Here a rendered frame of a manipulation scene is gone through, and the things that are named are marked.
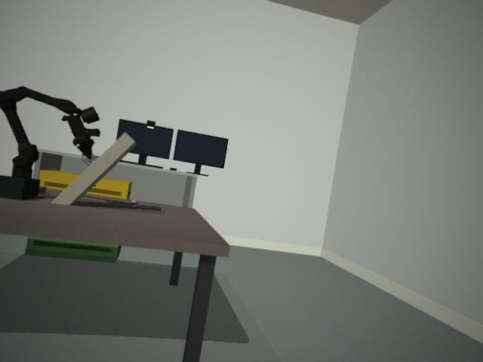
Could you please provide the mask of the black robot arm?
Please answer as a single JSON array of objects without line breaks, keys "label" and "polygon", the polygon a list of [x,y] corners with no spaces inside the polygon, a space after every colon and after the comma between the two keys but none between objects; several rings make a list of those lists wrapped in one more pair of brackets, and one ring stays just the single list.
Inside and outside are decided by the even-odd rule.
[{"label": "black robot arm", "polygon": [[[16,103],[27,97],[47,103],[49,106],[53,106],[69,114],[67,116],[63,115],[62,121],[67,120],[71,129],[84,125],[82,121],[90,124],[100,120],[93,106],[80,110],[76,104],[69,100],[51,97],[23,86],[4,92],[0,90],[0,108],[5,113],[18,144],[18,156],[13,158],[13,173],[10,178],[32,179],[32,165],[38,160],[38,154],[40,154],[37,151],[36,145],[29,143],[26,132],[17,114]],[[73,115],[74,113],[78,115]]]}]

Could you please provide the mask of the grey round cartridge with two slots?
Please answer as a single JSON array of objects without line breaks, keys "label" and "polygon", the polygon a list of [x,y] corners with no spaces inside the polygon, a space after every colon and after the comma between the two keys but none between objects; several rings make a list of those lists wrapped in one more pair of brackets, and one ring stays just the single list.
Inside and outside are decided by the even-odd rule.
[{"label": "grey round cartridge with two slots", "polygon": [[92,165],[98,158],[96,156],[94,156],[93,154],[91,154],[91,159],[89,160],[88,158],[86,158],[86,161]]}]

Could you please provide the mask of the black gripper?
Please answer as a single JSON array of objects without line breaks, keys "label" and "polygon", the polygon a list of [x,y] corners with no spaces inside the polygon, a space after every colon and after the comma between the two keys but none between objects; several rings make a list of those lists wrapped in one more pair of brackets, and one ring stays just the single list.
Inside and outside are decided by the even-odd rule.
[{"label": "black gripper", "polygon": [[79,144],[80,146],[76,146],[76,147],[79,148],[85,154],[85,156],[90,160],[91,154],[92,154],[91,147],[94,144],[94,141],[90,139],[88,135],[85,136],[85,133],[84,133],[85,129],[86,128],[84,125],[74,127],[73,129],[71,129],[72,130],[71,132],[75,137],[75,139],[73,139],[72,142],[74,146]]}]

